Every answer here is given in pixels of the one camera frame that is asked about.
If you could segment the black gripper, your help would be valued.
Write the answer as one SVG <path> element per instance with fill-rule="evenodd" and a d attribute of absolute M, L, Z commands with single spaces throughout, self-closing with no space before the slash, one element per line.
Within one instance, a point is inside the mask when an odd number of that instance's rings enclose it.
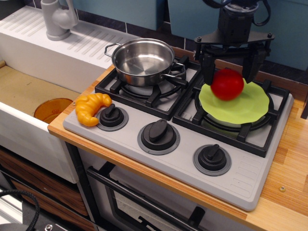
<path fill-rule="evenodd" d="M 246 44 L 265 42 L 266 48 L 275 36 L 272 33 L 262 33 L 251 30 L 254 19 L 253 10 L 236 11 L 221 9 L 218 17 L 218 28 L 211 34 L 195 38 L 196 50 L 194 59 L 200 60 L 202 51 L 206 46 L 221 45 L 222 47 L 241 47 Z M 252 82 L 257 76 L 264 61 L 264 51 L 255 50 L 243 60 L 243 77 L 246 83 Z M 205 54 L 201 59 L 201 68 L 204 83 L 212 85 L 215 71 L 215 58 L 211 54 Z"/>

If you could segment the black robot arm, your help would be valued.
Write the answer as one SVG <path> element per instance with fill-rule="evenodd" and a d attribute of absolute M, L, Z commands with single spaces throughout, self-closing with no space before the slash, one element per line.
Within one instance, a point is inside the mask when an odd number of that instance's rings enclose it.
<path fill-rule="evenodd" d="M 255 32 L 252 25 L 263 26 L 270 20 L 256 23 L 254 14 L 257 0 L 206 0 L 204 3 L 219 9 L 218 28 L 211 34 L 197 37 L 194 59 L 201 65 L 204 83 L 212 85 L 216 59 L 242 58 L 242 76 L 246 83 L 252 82 L 260 67 L 270 54 L 272 33 Z"/>

